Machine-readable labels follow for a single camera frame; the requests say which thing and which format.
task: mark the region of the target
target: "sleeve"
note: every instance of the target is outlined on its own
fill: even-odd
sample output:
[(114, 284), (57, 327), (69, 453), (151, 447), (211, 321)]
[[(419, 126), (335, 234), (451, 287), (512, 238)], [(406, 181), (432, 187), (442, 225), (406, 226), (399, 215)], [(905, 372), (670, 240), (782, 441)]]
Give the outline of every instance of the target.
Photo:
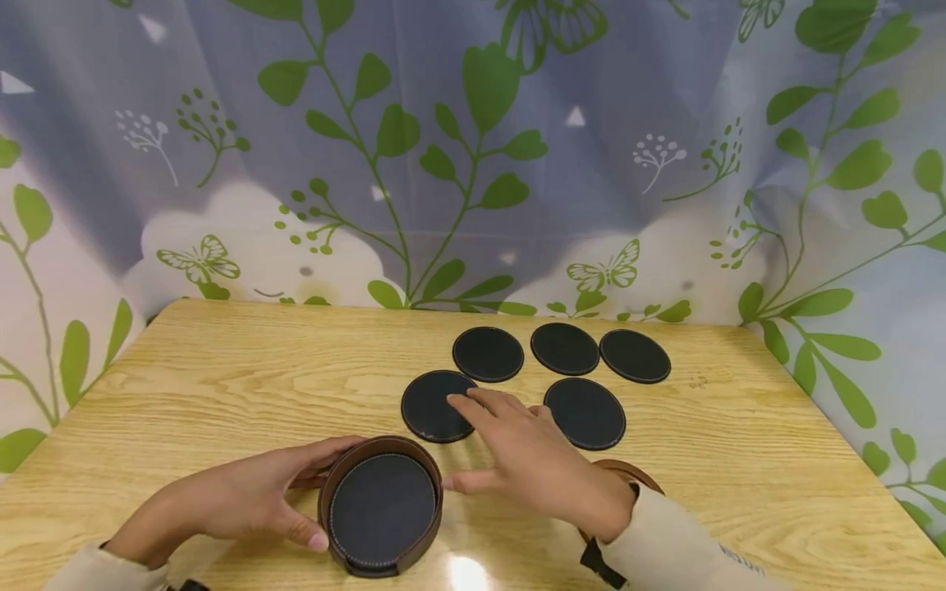
[(640, 487), (627, 529), (600, 546), (607, 565), (636, 591), (788, 591), (646, 486)]
[(167, 591), (167, 565), (148, 570), (99, 549), (81, 549), (46, 584), (44, 591)]

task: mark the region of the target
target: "hand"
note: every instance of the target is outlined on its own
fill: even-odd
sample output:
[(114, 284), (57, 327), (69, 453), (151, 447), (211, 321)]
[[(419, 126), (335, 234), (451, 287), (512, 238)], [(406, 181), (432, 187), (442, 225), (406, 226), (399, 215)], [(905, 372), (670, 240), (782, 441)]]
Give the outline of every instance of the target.
[(548, 407), (525, 408), (504, 392), (472, 388), (447, 401), (476, 428), (496, 465), (447, 476), (444, 487), (467, 495), (501, 493), (528, 509), (605, 543), (627, 528), (636, 497), (617, 475), (585, 459)]
[(317, 552), (328, 549), (318, 523), (286, 501), (290, 488), (318, 488), (324, 473), (361, 437), (276, 449), (168, 484), (125, 523), (105, 549), (150, 568), (191, 536), (233, 540), (268, 531)]

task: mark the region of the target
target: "fingernail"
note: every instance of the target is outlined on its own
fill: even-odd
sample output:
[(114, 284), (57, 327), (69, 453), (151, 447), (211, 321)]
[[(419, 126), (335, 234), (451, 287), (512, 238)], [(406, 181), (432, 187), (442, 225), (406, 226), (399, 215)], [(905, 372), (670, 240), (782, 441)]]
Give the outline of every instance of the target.
[(316, 552), (325, 552), (328, 550), (328, 536), (320, 531), (308, 540), (308, 547)]

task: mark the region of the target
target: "table surface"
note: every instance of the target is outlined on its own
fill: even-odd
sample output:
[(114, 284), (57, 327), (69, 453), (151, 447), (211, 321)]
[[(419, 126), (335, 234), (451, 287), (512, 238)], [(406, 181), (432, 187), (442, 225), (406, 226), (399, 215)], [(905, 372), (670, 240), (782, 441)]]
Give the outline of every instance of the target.
[[(548, 319), (183, 300), (128, 348), (0, 486), (0, 581), (39, 589), (176, 478), (352, 431), (412, 437), (400, 416), (419, 374), (453, 369), (465, 329), (495, 325), (526, 349), (499, 388), (541, 404), (559, 375), (528, 350)], [(577, 321), (595, 339), (627, 326)], [(588, 377), (621, 400), (627, 432), (594, 460), (630, 461), (723, 543), (795, 589), (942, 589), (944, 559), (759, 340), (736, 327), (634, 324), (670, 355), (660, 384), (603, 363)], [(489, 462), (475, 434), (423, 443), (443, 471)], [(317, 493), (298, 505), (316, 513)], [(428, 553), (396, 579), (351, 578), (288, 542), (188, 542), (173, 576), (215, 591), (601, 589), (572, 527), (496, 499), (448, 494)]]

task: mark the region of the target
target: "backdrop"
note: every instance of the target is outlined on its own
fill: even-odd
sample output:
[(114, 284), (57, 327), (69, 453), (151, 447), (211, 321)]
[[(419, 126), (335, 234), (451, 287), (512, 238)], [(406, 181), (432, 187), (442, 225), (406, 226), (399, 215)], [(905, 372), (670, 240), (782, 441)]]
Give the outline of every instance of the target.
[(0, 6), (0, 472), (181, 297), (743, 324), (946, 548), (938, 0)]

